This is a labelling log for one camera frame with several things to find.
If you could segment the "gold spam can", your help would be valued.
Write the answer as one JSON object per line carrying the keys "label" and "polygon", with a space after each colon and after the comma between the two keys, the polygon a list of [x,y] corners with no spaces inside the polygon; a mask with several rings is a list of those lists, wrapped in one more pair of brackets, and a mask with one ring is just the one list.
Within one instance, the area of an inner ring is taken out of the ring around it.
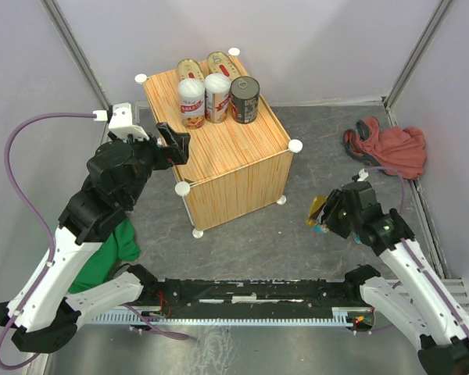
{"label": "gold spam can", "polygon": [[321,214],[326,199],[326,195],[318,195],[314,198],[310,207],[310,212],[306,218],[306,225],[313,228],[318,234],[325,234],[328,232],[328,228],[321,223]]}

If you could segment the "white-lid cylindrical can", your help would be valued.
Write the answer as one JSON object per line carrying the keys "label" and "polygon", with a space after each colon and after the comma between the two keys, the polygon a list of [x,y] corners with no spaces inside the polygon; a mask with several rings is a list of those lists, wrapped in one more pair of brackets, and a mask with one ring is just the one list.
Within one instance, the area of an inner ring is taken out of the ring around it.
{"label": "white-lid cylindrical can", "polygon": [[205,86],[195,78],[186,78],[178,85],[182,124],[197,129],[205,122]]}

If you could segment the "oval fish can front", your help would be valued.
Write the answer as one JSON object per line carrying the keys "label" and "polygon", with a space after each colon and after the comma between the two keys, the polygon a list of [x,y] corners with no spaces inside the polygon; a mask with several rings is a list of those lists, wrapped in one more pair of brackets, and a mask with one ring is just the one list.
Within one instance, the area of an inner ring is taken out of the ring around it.
{"label": "oval fish can front", "polygon": [[200,80],[202,82],[205,80],[202,67],[194,59],[182,59],[177,64],[177,74],[179,76],[179,81],[183,81],[187,78]]}

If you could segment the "oval fish can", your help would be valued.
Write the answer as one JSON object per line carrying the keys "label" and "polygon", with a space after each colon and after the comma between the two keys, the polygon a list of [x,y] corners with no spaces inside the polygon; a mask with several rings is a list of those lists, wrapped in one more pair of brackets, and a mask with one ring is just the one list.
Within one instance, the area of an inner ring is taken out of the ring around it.
{"label": "oval fish can", "polygon": [[179,81],[183,81],[187,78],[200,80],[202,82],[205,80],[202,67],[194,59],[182,59],[177,64],[177,74],[179,76]]}
{"label": "oval fish can", "polygon": [[209,73],[219,73],[230,80],[234,80],[242,75],[239,68],[224,52],[211,52],[207,56],[207,66]]}

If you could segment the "dark blue round can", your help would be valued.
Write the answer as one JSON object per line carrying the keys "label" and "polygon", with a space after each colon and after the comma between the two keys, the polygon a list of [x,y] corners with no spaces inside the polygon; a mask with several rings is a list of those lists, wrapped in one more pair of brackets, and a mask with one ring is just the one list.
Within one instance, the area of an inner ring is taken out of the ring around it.
{"label": "dark blue round can", "polygon": [[253,122],[258,115],[260,84],[253,77],[241,76],[231,82],[231,116],[241,124]]}

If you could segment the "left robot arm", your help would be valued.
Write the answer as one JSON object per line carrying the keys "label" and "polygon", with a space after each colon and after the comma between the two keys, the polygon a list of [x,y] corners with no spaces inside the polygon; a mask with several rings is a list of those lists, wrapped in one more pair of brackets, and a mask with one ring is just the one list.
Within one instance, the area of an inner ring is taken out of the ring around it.
{"label": "left robot arm", "polygon": [[177,133],[167,123],[156,128],[164,145],[150,134],[110,133],[110,140],[88,160],[88,176],[60,215],[42,262],[13,300],[0,303],[0,326],[14,329],[11,340],[19,351],[53,353],[106,310],[156,299],[157,279],[142,265],[129,266],[87,291],[68,291],[84,264],[133,210],[152,173],[187,163],[190,134]]}

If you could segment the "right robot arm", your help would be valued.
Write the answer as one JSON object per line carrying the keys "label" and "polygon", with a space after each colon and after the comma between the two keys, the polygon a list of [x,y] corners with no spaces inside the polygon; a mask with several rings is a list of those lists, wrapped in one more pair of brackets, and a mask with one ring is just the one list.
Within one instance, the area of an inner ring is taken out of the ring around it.
{"label": "right robot arm", "polygon": [[384,212],[367,181],[334,189],[317,211],[320,224],[342,238],[351,233],[397,276],[408,294],[374,276],[344,284],[351,305],[366,302],[411,342],[427,374],[469,374],[469,313],[431,268],[419,242],[396,209]]}

